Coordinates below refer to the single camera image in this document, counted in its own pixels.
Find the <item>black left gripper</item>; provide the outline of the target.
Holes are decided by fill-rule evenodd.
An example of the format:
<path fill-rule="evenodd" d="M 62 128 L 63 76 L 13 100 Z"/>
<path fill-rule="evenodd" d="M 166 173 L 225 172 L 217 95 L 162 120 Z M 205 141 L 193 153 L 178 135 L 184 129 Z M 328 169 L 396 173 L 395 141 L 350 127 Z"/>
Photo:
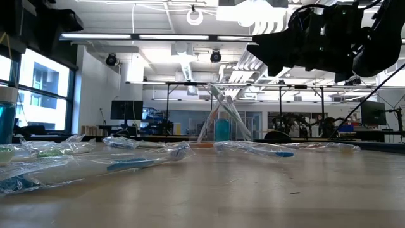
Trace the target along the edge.
<path fill-rule="evenodd" d="M 36 8 L 34 35 L 39 50 L 51 53 L 63 32 L 78 32 L 84 29 L 82 20 L 71 9 Z"/>

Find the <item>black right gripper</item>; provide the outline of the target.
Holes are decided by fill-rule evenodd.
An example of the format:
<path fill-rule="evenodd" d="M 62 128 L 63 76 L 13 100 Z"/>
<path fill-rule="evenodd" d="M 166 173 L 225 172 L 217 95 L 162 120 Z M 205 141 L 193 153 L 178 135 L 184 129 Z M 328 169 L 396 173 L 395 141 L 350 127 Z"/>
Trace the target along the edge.
<path fill-rule="evenodd" d="M 293 12 L 291 30 L 254 35 L 246 49 L 278 77 L 295 66 L 335 74 L 335 81 L 354 75 L 353 47 L 359 42 L 363 10 L 358 3 L 309 4 Z"/>

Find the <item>blue toothbrush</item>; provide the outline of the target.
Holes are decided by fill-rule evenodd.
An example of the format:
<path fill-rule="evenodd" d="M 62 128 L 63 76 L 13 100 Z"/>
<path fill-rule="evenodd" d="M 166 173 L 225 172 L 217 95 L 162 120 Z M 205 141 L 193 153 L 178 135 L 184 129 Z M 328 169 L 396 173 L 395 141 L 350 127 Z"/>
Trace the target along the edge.
<path fill-rule="evenodd" d="M 0 196 L 177 162 L 193 155 L 192 148 L 182 142 L 149 150 L 118 149 L 11 162 L 0 167 Z"/>
<path fill-rule="evenodd" d="M 288 158 L 295 155 L 295 149 L 280 146 L 277 144 L 266 144 L 263 142 L 251 141 L 220 141 L 213 144 L 217 153 L 222 152 L 243 152 L 250 155 L 264 157 Z"/>
<path fill-rule="evenodd" d="M 139 146 L 139 142 L 133 139 L 129 139 L 126 137 L 114 137 L 108 136 L 103 138 L 103 143 L 107 146 L 111 146 L 114 148 L 123 148 L 123 149 L 136 149 Z"/>

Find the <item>long ceiling light strip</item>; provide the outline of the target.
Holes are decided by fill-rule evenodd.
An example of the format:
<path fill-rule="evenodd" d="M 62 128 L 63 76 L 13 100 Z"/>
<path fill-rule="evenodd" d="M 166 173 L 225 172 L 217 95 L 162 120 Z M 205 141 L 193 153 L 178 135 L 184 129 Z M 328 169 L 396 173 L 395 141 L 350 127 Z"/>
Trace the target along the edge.
<path fill-rule="evenodd" d="M 106 41 L 207 41 L 207 42 L 252 42 L 250 35 L 187 35 L 187 34 L 79 34 L 65 33 L 61 40 L 106 40 Z"/>

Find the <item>large glass window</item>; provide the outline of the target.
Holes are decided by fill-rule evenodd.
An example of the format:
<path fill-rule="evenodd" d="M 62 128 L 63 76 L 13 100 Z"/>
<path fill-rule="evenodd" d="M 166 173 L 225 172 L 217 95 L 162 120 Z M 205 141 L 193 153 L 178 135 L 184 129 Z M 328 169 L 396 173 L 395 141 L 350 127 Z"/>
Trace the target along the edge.
<path fill-rule="evenodd" d="M 0 54 L 0 86 L 18 83 L 15 118 L 19 127 L 69 132 L 74 76 L 68 67 L 30 49 L 12 59 Z"/>

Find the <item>black computer monitor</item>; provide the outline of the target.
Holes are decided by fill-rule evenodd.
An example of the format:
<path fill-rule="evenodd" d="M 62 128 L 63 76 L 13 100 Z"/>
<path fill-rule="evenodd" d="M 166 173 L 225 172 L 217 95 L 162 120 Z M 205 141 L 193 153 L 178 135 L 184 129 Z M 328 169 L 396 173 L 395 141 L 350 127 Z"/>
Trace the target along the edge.
<path fill-rule="evenodd" d="M 112 120 L 142 120 L 143 101 L 112 101 Z"/>
<path fill-rule="evenodd" d="M 364 125 L 386 125 L 385 104 L 364 101 L 361 105 L 361 121 Z"/>

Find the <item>wooden rack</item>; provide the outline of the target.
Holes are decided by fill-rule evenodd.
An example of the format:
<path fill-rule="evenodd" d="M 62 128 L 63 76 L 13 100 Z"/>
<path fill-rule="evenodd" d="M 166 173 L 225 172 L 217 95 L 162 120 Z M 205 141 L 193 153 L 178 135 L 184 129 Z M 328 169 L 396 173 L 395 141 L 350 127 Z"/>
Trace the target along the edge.
<path fill-rule="evenodd" d="M 108 136 L 107 128 L 103 125 L 82 125 L 80 133 L 86 136 Z"/>

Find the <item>black background rig frame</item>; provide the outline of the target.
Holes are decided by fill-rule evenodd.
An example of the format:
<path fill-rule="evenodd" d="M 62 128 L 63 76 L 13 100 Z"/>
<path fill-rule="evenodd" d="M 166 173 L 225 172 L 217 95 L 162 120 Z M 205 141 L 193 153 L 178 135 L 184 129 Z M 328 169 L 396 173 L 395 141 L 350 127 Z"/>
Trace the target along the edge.
<path fill-rule="evenodd" d="M 206 86 L 209 85 L 207 82 L 163 82 L 163 81 L 152 81 L 152 82 L 131 82 L 131 81 L 126 81 L 126 84 L 137 84 L 137 85 L 166 85 L 168 89 L 170 88 L 171 85 L 182 85 L 182 86 Z M 321 98 L 321 121 L 324 121 L 325 119 L 325 100 L 324 100 L 324 88 L 325 85 L 304 85 L 304 84 L 250 84 L 250 83 L 213 83 L 214 86 L 219 86 L 219 87 L 276 87 L 278 88 L 279 94 L 280 94 L 280 100 L 279 103 L 282 102 L 282 95 L 281 95 L 281 90 L 282 88 L 286 87 L 288 89 L 315 89 L 319 88 L 321 91 L 321 94 L 319 94 L 319 97 Z"/>

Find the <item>white air duct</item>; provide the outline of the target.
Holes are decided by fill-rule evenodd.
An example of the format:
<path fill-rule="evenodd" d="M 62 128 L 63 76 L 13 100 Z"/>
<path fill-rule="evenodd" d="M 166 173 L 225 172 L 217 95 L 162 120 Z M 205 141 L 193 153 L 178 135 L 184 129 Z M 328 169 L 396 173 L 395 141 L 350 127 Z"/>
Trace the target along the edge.
<path fill-rule="evenodd" d="M 190 66 L 192 55 L 189 54 L 189 45 L 184 42 L 177 43 L 177 53 L 179 55 L 179 62 L 182 67 L 184 78 L 186 81 L 192 81 L 192 69 Z"/>

